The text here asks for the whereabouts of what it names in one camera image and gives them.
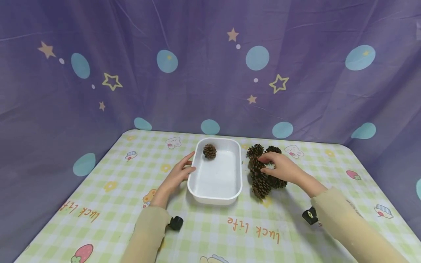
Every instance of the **white rectangular container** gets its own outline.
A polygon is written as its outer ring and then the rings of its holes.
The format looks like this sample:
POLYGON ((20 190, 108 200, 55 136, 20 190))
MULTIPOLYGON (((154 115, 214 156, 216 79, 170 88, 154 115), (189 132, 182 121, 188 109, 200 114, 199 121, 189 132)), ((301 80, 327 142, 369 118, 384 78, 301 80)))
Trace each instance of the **white rectangular container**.
POLYGON ((225 138, 205 138, 196 146, 192 166, 196 170, 187 181, 187 188, 200 203, 230 205, 242 190, 241 147, 238 142, 225 138), (208 160, 203 147, 211 143, 216 157, 208 160))

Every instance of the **blue polka dot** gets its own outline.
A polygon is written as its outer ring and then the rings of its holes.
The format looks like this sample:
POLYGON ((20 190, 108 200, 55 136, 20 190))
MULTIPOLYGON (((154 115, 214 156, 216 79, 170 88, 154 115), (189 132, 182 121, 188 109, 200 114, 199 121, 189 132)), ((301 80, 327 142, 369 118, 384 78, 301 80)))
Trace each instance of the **blue polka dot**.
POLYGON ((143 118, 135 118, 134 126, 139 130, 152 130, 152 125, 143 118))
POLYGON ((352 134, 353 139, 370 139, 376 134, 376 126, 371 122, 366 122, 357 128, 352 134))
POLYGON ((219 133, 219 124, 214 120, 204 120, 200 126, 204 134, 215 135, 219 133))
POLYGON ((171 73, 179 66, 179 60, 176 55, 165 49, 158 52, 157 63, 159 69, 165 73, 171 73))
POLYGON ((421 200, 421 179, 419 179, 417 182, 416 190, 417 190, 418 198, 421 200))
POLYGON ((88 61, 79 53, 73 53, 71 59, 73 71, 81 79, 87 79, 91 74, 88 61))
POLYGON ((251 70, 261 70, 269 62, 269 51, 265 47, 252 47, 245 56, 245 63, 251 70))
POLYGON ((278 139, 283 139, 288 137, 294 131, 294 127, 289 122, 280 122, 277 123, 272 128, 272 134, 278 139))
POLYGON ((95 162, 95 154, 85 154, 80 157, 73 165, 73 173, 77 176, 86 176, 95 167, 95 162))
POLYGON ((361 45, 348 54, 345 66, 350 70, 362 70, 371 65, 376 57, 376 51, 369 45, 361 45))

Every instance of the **green checkered tablecloth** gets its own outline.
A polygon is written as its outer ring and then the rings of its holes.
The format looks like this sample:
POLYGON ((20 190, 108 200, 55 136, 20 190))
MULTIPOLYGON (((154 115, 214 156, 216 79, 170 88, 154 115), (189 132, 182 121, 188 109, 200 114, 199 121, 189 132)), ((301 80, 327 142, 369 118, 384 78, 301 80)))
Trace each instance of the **green checkered tablecloth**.
MULTIPOLYGON (((130 130, 124 133, 18 263, 118 263, 142 208, 172 166, 207 135, 130 130)), ((250 192, 246 149, 260 143, 283 153, 327 187, 340 189, 362 216, 410 262, 421 262, 421 243, 348 148, 335 144, 230 137, 242 148, 244 187, 229 207, 197 203, 186 183, 168 211, 181 216, 180 232, 167 231, 157 262, 355 262, 347 250, 302 217, 309 197, 297 186, 272 191, 264 202, 250 192)))

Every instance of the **purple backdrop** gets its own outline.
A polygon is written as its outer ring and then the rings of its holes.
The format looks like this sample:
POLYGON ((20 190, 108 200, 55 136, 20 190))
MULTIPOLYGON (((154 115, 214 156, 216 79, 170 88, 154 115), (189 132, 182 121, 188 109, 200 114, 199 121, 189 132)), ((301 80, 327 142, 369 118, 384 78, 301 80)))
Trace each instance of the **purple backdrop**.
POLYGON ((421 237, 418 0, 14 0, 0 22, 1 262, 135 127, 346 145, 421 237))

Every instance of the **left hand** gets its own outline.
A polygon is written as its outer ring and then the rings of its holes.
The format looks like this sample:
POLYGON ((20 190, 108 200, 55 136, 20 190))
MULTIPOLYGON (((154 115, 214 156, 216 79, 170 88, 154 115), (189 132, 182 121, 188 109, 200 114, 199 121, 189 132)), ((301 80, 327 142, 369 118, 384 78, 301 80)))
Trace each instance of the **left hand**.
POLYGON ((177 187, 184 180, 189 178, 190 173, 196 170, 196 167, 185 167, 186 165, 192 164, 189 159, 193 157, 194 154, 194 151, 191 152, 174 166, 174 168, 168 174, 167 178, 162 182, 161 186, 156 191, 150 206, 159 206, 164 209, 167 207, 169 196, 174 193, 177 187))

